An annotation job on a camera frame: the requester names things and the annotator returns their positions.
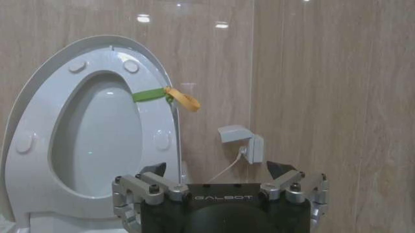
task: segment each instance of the toilet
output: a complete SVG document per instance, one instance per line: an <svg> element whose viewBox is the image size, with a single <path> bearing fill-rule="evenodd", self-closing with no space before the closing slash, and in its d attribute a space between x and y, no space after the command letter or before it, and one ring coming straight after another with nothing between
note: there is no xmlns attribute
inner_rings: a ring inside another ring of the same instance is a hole
<svg viewBox="0 0 415 233"><path fill-rule="evenodd" d="M167 163L180 182L179 115L165 98L132 94L171 86L147 48L112 35L81 39L35 72L15 102L1 153L1 210L19 233L124 233L111 183Z"/></svg>

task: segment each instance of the yellow tag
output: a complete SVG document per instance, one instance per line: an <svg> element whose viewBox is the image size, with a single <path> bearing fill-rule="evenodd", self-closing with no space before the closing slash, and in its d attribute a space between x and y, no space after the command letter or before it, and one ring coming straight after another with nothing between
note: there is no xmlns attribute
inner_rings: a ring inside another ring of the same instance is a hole
<svg viewBox="0 0 415 233"><path fill-rule="evenodd" d="M183 94L179 90L171 88L169 86L164 88L164 91L175 98L175 100L184 106L184 108L187 108L187 110L192 112L199 110L200 103L192 96Z"/></svg>

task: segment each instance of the screw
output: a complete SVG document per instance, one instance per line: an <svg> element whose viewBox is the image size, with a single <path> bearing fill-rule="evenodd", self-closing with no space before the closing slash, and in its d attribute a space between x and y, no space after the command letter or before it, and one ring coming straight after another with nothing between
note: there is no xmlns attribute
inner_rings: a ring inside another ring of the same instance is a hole
<svg viewBox="0 0 415 233"><path fill-rule="evenodd" d="M289 186L289 190L299 192L300 191L300 184L299 183L292 183Z"/></svg>
<svg viewBox="0 0 415 233"><path fill-rule="evenodd" d="M117 177L115 178L115 183L119 183L120 179L121 179L121 176L117 176Z"/></svg>
<svg viewBox="0 0 415 233"><path fill-rule="evenodd" d="M160 187L156 184L152 184L148 188L149 194L156 194L160 191Z"/></svg>

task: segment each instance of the beige wall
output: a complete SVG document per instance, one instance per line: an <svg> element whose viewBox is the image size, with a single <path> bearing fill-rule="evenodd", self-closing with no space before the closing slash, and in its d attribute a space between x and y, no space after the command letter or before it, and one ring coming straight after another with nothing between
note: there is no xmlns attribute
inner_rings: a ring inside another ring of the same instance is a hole
<svg viewBox="0 0 415 233"><path fill-rule="evenodd" d="M0 132L45 59L80 38L123 35L149 48L173 85L203 104L196 114L181 111L183 156L196 182L235 158L217 127L251 125L268 160L328 174L321 232L411 232L413 1L256 0L255 9L253 0L180 3L0 1ZM151 23L137 23L137 14L149 14ZM216 29L216 21L229 28ZM219 181L269 178L264 167L240 162Z"/></svg>
<svg viewBox="0 0 415 233"><path fill-rule="evenodd" d="M252 106L267 159L328 175L320 231L413 232L413 0L257 0Z"/></svg>

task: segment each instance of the metal bracket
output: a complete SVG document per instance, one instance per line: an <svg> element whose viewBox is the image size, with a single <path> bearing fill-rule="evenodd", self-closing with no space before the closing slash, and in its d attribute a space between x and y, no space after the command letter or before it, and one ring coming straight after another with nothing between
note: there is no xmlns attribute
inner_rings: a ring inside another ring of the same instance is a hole
<svg viewBox="0 0 415 233"><path fill-rule="evenodd" d="M188 197L188 187L177 184L152 172L119 176L112 182L113 213L123 220L123 227L129 233L141 233L141 223L137 214L140 203L159 205L164 202L164 192L173 201Z"/></svg>
<svg viewBox="0 0 415 233"><path fill-rule="evenodd" d="M279 194L291 185L303 178L301 172L291 170L277 177L272 183L260 184L260 192L265 194L268 200L277 200Z"/></svg>
<svg viewBox="0 0 415 233"><path fill-rule="evenodd" d="M319 224L320 217L327 213L328 180L324 174L307 176L299 183L292 183L285 189L285 198L293 204L309 200L311 203L311 231Z"/></svg>

